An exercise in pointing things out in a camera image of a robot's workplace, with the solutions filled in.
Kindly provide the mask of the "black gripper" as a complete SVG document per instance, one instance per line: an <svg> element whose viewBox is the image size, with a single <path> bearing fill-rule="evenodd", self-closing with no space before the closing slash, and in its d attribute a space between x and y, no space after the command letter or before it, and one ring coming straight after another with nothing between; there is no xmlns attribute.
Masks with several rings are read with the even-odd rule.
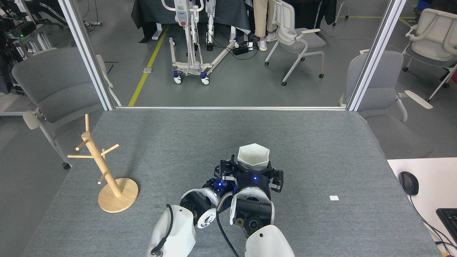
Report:
<svg viewBox="0 0 457 257"><path fill-rule="evenodd" d="M275 168L267 169L267 177L258 171L247 171L236 177L235 193L247 187L258 187L266 195L270 194L270 189L280 193L284 183L283 171Z"/></svg>
<svg viewBox="0 0 457 257"><path fill-rule="evenodd" d="M221 160L220 164L215 167L214 177L207 180L202 186L202 195L208 199L221 199L227 192L233 192L238 177L245 173L247 169L232 160Z"/></svg>

